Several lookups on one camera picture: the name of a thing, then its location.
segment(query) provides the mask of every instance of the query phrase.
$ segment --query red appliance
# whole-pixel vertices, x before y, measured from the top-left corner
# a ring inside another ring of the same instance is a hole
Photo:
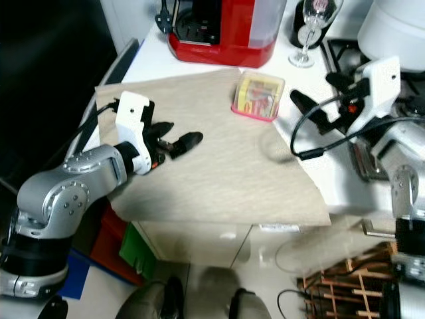
[[[271,57],[286,0],[163,1],[155,20],[182,61],[259,67]]]

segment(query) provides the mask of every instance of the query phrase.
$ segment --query beige cloth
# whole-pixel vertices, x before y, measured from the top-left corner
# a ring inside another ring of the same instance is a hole
[[[124,90],[155,102],[153,122],[174,122],[174,142],[200,131],[203,141],[110,195],[128,221],[328,225],[323,198],[273,124],[230,110],[238,69],[96,88],[98,108]],[[115,145],[115,114],[99,117],[102,143]]]

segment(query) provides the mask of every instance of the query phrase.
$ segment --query plastic container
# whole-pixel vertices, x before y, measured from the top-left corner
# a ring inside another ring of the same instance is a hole
[[[285,81],[265,74],[244,72],[232,104],[232,111],[262,120],[273,121],[278,116],[279,101]]]

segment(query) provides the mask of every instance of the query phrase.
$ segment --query cabinet door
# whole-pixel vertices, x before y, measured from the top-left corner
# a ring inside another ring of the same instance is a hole
[[[184,222],[133,222],[162,261],[231,267],[250,225]]]

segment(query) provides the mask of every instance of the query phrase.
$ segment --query floor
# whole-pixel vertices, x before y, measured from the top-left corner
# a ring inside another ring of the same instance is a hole
[[[330,227],[302,233],[275,233],[253,226],[232,268],[159,262],[155,278],[167,280],[175,275],[181,279],[186,319],[228,318],[231,298],[240,287],[255,292],[270,316],[279,319],[277,295],[283,289],[296,289],[297,276],[354,257],[382,241],[364,236],[360,217],[336,215],[331,220]],[[134,289],[90,267],[81,300],[68,299],[68,319],[114,319]],[[296,294],[284,294],[280,302],[287,319],[305,318],[303,300]]]

